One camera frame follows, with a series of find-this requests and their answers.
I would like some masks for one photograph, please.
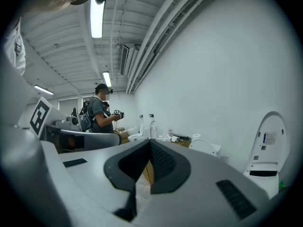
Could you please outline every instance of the hand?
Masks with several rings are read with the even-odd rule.
[[[119,114],[116,114],[116,115],[115,115],[115,119],[116,119],[116,120],[119,120],[119,119],[121,119],[121,115],[119,115]]]

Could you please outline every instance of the black panel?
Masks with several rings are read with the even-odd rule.
[[[83,163],[86,163],[86,162],[87,162],[87,160],[81,158],[81,159],[76,159],[76,160],[72,160],[72,161],[64,161],[63,165],[65,167],[71,167],[71,166],[80,165],[80,164],[83,164]]]
[[[104,173],[115,188],[131,192],[149,161],[149,154],[149,141],[145,140],[109,158]]]
[[[115,188],[130,192],[125,207],[114,212],[120,218],[131,221],[137,215],[135,183],[149,160],[154,169],[155,181],[151,186],[151,194],[173,192],[190,175],[189,161],[155,140],[145,140],[112,156],[104,164],[105,175]]]
[[[239,219],[244,219],[257,210],[231,181],[223,180],[217,182],[216,185]]]
[[[151,194],[173,192],[190,176],[189,161],[181,154],[150,140],[154,184]]]
[[[250,171],[251,176],[276,176],[277,171]]]

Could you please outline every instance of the sticker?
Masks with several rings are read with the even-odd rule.
[[[276,143],[276,133],[265,133],[263,143],[267,145],[274,145]]]

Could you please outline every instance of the label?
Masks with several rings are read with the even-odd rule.
[[[38,137],[39,132],[41,130],[41,126],[45,120],[48,111],[49,107],[41,100],[37,105],[35,112],[29,122]]]
[[[274,145],[276,143],[276,133],[265,133],[263,143],[266,145]]]

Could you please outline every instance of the man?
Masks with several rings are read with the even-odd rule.
[[[48,12],[56,11],[67,7],[68,5],[80,5],[88,0],[30,0],[25,6],[21,8],[20,15],[27,12]],[[98,4],[103,3],[105,0],[96,0]],[[20,20],[17,18],[12,22],[4,36],[4,50],[10,63],[17,69],[18,73],[22,76],[25,72],[25,49],[23,40],[20,33]]]
[[[120,115],[110,116],[105,100],[109,99],[109,90],[105,84],[99,84],[95,90],[96,96],[91,99],[88,114],[92,122],[92,133],[114,133],[112,121],[120,119]]]

